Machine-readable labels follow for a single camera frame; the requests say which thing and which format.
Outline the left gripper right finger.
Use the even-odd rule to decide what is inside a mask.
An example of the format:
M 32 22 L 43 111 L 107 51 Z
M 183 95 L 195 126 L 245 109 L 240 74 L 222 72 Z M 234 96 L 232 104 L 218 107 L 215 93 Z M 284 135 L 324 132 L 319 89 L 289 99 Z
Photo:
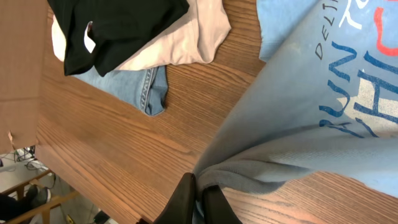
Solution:
M 206 224 L 242 224 L 218 185 L 203 191 L 202 208 Z

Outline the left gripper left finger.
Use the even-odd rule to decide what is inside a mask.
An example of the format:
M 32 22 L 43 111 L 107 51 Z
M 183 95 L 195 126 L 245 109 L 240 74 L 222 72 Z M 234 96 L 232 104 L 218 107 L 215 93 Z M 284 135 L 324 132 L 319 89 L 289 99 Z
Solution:
M 192 224 L 195 187 L 195 176 L 185 173 L 154 224 Z

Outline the light blue printed t-shirt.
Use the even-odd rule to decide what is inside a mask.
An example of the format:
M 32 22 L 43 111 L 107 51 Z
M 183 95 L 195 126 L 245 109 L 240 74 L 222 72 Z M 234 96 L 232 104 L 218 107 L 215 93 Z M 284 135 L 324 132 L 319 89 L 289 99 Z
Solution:
M 266 66 L 193 172 L 266 194 L 316 171 L 397 195 L 397 2 L 263 0 Z

